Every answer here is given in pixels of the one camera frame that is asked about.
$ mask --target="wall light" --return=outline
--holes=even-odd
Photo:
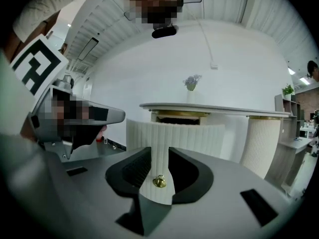
[[[310,83],[305,78],[300,78],[300,80],[305,83],[306,85],[309,85]]]
[[[288,67],[288,71],[289,71],[290,75],[294,75],[295,74],[295,72],[293,70],[291,70],[289,67]]]

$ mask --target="white fluted column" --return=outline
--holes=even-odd
[[[280,118],[250,116],[246,143],[240,163],[265,178],[274,158]]]
[[[154,202],[171,204],[175,189],[168,170],[168,148],[183,148],[219,157],[225,125],[181,125],[127,119],[126,132],[127,150],[152,148],[152,168],[140,193]],[[157,188],[153,184],[158,175],[164,175],[166,187]]]

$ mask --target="potted plant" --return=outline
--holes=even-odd
[[[195,74],[194,76],[189,76],[184,80],[184,84],[187,87],[187,103],[194,103],[194,89],[200,80],[201,75]]]
[[[294,89],[290,84],[287,84],[287,86],[283,89],[283,94],[285,96],[285,99],[288,101],[291,101],[291,94],[294,92]]]

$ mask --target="white cable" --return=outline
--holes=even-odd
[[[209,50],[209,55],[210,55],[211,62],[214,61],[213,53],[211,52],[211,48],[210,48],[206,33],[205,33],[204,29],[203,29],[203,26],[201,25],[200,21],[194,16],[194,14],[188,8],[185,8],[185,9],[187,10],[187,12],[189,12],[190,15],[192,15],[192,17],[197,21],[198,25],[200,26],[201,31],[203,32],[203,35],[204,35],[205,40],[206,40],[206,44],[207,44],[207,47],[208,47],[208,50]]]

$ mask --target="white wall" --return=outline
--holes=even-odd
[[[72,89],[72,93],[74,96],[82,98],[85,79],[86,77],[83,77],[74,84],[74,87]]]
[[[57,49],[61,48],[69,29],[70,27],[68,26],[68,22],[58,18],[55,25],[48,32],[49,34],[51,31],[53,31],[53,34],[50,36],[49,41],[53,43],[54,46],[57,44]]]
[[[200,74],[196,103],[273,111],[274,96],[286,83],[292,84],[273,39],[229,23],[205,20],[202,24],[218,70],[210,69],[200,27],[188,21],[179,24],[175,36],[152,39],[151,32],[144,32],[100,58],[92,68],[96,76],[91,101],[123,109],[127,118],[149,121],[151,113],[139,104],[185,103],[182,81]],[[238,162],[247,118],[216,115],[214,123],[221,122],[228,128],[221,157]],[[125,129],[125,123],[110,125],[108,138],[126,145]]]

